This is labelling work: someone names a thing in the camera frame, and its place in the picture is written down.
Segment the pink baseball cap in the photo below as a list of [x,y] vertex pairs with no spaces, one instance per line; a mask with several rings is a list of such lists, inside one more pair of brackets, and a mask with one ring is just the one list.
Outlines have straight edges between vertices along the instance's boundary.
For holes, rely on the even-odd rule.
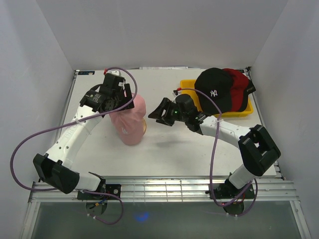
[[144,136],[143,118],[146,115],[146,103],[139,94],[134,98],[134,106],[133,109],[110,114],[111,122],[125,145],[139,144]]

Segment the black Yankees baseball cap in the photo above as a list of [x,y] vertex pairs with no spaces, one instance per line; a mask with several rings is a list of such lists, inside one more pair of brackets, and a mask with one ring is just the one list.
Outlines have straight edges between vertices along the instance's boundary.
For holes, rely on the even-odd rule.
[[210,68],[203,71],[195,81],[194,88],[210,97],[222,113],[232,107],[230,88],[231,77],[222,69]]

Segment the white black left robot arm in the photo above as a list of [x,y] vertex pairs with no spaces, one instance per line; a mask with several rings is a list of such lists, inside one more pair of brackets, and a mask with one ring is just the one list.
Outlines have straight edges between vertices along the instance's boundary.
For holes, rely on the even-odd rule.
[[55,144],[43,155],[37,154],[33,164],[41,181],[65,194],[73,190],[88,190],[100,199],[106,193],[105,179],[95,173],[73,171],[78,151],[94,127],[106,113],[132,109],[132,91],[124,77],[106,73],[101,84],[89,89],[79,102],[71,121]]

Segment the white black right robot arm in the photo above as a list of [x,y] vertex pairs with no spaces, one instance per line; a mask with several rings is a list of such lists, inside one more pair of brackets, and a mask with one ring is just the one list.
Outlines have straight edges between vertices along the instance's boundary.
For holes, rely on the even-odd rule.
[[243,163],[225,182],[225,192],[231,198],[238,197],[243,187],[254,178],[263,176],[281,156],[279,148],[262,125],[245,127],[208,116],[197,109],[187,94],[177,96],[175,101],[163,98],[148,117],[168,126],[173,126],[176,121],[183,122],[192,132],[213,136],[237,147]]

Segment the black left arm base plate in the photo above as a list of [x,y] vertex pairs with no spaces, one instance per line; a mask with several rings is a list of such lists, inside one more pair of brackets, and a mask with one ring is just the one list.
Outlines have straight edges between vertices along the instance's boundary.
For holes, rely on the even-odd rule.
[[116,200],[115,197],[121,197],[121,184],[106,184],[101,189],[94,191],[94,194],[87,193],[84,191],[78,191],[77,199],[78,200]]

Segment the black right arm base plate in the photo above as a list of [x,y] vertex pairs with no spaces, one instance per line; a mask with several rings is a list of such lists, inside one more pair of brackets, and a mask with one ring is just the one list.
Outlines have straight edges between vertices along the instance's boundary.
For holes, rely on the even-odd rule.
[[[235,198],[243,189],[237,189],[234,187],[231,183],[226,180],[226,183],[213,183],[212,184],[213,192],[216,199],[233,199]],[[250,185],[248,189],[245,190],[243,195],[240,198],[243,198],[245,196],[245,199],[253,199],[255,196],[253,186]]]

